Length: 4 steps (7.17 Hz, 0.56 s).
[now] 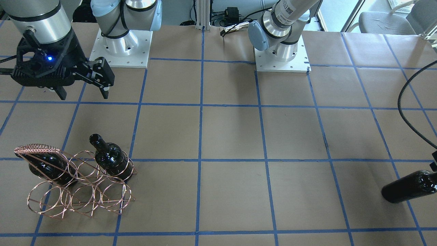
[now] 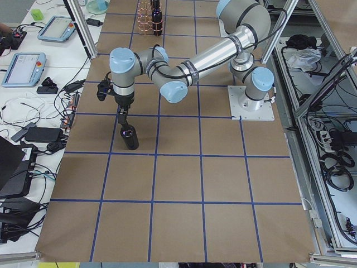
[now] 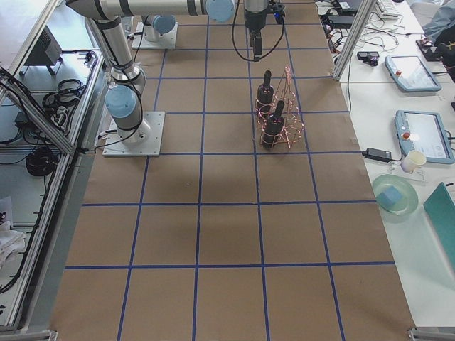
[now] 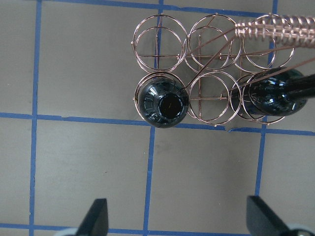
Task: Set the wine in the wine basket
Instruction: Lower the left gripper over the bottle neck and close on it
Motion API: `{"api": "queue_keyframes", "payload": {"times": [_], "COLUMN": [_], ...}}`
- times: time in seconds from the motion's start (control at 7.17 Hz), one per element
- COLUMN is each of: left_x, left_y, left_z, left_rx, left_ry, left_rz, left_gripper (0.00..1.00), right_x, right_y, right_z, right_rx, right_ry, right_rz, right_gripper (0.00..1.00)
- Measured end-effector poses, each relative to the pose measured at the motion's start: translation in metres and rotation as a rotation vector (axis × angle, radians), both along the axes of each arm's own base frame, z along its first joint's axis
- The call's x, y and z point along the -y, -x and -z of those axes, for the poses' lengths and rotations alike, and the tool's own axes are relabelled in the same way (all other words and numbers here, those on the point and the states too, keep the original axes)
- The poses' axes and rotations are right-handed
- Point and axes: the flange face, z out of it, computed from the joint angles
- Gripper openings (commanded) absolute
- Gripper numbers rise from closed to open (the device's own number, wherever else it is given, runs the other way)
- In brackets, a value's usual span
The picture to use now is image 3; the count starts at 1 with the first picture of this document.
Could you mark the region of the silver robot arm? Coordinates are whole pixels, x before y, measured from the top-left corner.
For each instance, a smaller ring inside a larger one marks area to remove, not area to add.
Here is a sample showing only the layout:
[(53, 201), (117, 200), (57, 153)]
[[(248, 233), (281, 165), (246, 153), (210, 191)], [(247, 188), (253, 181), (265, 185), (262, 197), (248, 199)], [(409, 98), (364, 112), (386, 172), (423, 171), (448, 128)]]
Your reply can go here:
[(92, 33), (102, 54), (111, 63), (115, 86), (105, 97), (105, 106), (117, 125), (120, 142), (142, 142), (150, 130), (141, 97), (143, 70), (134, 62), (122, 26), (123, 17), (170, 18), (173, 15), (207, 15), (224, 22), (233, 15), (232, 1), (66, 1), (66, 6), (92, 22)]
[[(259, 62), (271, 53), (269, 51), (265, 55), (262, 54), (262, 36), (261, 29), (265, 26), (265, 18), (267, 10), (260, 13), (250, 13), (245, 11), (245, 25), (250, 35), (250, 47), (253, 49), (253, 59), (247, 59), (241, 56), (238, 52), (234, 39), (234, 25), (237, 18), (237, 13), (234, 14), (234, 19), (231, 28), (231, 41), (236, 53), (246, 61)], [(140, 49), (142, 38), (149, 44), (151, 49), (175, 48), (176, 34), (178, 23), (175, 16), (142, 16), (141, 26), (137, 26), (137, 35), (141, 35), (139, 44), (136, 47)]]

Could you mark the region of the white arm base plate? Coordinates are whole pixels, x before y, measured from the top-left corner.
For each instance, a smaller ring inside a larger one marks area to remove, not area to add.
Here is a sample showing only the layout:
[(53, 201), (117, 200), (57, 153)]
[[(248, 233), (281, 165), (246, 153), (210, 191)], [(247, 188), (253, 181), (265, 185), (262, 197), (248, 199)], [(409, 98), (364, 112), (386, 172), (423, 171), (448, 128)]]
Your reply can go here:
[(139, 22), (134, 32), (134, 39), (132, 41), (132, 48), (145, 49), (145, 50), (173, 50), (176, 48), (178, 24), (176, 23), (173, 29), (164, 34), (160, 34), (151, 26), (147, 26), (144, 31), (144, 36), (141, 34), (144, 25)]
[(102, 155), (106, 157), (159, 156), (164, 130), (165, 112), (144, 112), (143, 122), (129, 138), (131, 132), (120, 131), (111, 119), (109, 129), (114, 132), (107, 135)]

